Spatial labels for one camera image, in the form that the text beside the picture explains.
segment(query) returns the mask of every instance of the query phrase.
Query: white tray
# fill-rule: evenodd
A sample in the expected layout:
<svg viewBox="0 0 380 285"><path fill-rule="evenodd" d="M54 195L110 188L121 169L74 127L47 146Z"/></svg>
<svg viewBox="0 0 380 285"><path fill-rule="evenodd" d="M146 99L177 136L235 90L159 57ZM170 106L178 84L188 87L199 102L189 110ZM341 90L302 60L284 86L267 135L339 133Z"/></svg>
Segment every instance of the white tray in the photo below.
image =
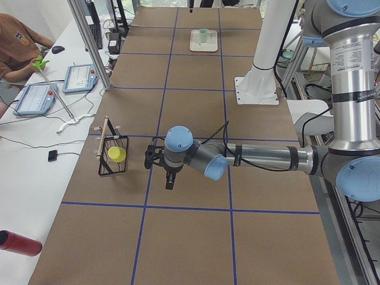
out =
<svg viewBox="0 0 380 285"><path fill-rule="evenodd" d="M207 41L201 43L200 31L192 30L190 36L190 50L192 52L216 52L218 50L218 34L216 31L208 31Z"/></svg>

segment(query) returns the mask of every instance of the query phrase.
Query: wooden stick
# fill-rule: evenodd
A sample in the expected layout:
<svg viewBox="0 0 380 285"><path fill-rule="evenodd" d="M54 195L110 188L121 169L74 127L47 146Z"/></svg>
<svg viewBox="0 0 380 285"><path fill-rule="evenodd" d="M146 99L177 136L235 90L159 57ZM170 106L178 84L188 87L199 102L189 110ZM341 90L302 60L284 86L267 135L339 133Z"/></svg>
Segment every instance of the wooden stick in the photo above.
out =
<svg viewBox="0 0 380 285"><path fill-rule="evenodd" d="M103 130L102 130L102 137L100 138L99 148L97 149L97 155L96 155L96 159L97 160L100 160L100 158L102 157L103 144L104 144L104 141L105 141L107 124L108 124L108 116L105 116L104 117Z"/></svg>

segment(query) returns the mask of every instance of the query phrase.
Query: red water bottle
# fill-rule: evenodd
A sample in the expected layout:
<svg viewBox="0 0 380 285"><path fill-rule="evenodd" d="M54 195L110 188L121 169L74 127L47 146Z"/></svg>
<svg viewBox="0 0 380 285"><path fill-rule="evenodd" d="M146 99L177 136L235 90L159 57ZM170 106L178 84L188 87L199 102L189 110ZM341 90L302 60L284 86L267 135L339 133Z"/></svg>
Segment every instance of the red water bottle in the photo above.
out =
<svg viewBox="0 0 380 285"><path fill-rule="evenodd" d="M7 230L0 231L0 249L33 257L42 250L42 244Z"/></svg>

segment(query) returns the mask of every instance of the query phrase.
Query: keyboard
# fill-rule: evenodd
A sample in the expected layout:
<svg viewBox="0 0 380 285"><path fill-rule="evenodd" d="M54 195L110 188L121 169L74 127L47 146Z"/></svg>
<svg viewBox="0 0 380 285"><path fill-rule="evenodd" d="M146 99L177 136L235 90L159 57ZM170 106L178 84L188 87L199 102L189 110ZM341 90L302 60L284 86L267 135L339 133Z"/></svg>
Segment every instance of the keyboard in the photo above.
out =
<svg viewBox="0 0 380 285"><path fill-rule="evenodd" d="M97 49L103 49L102 29L100 28L100 24L91 24L88 26L90 27L91 34L93 34Z"/></svg>

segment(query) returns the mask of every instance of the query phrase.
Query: silver arm segment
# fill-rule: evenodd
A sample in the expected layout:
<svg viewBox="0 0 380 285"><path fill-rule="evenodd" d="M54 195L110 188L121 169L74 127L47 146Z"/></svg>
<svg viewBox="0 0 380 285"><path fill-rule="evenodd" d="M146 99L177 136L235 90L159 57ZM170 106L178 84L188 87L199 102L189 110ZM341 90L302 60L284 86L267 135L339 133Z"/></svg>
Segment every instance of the silver arm segment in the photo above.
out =
<svg viewBox="0 0 380 285"><path fill-rule="evenodd" d="M236 154L236 144L227 144L232 153ZM306 174L312 173L315 161L313 148L293 147L293 152L288 147L269 147L266 145L242 144L242 157L250 163L261 167L283 170L300 170ZM229 165L235 164L235 156L227 151ZM244 161L241 166L250 166Z"/></svg>

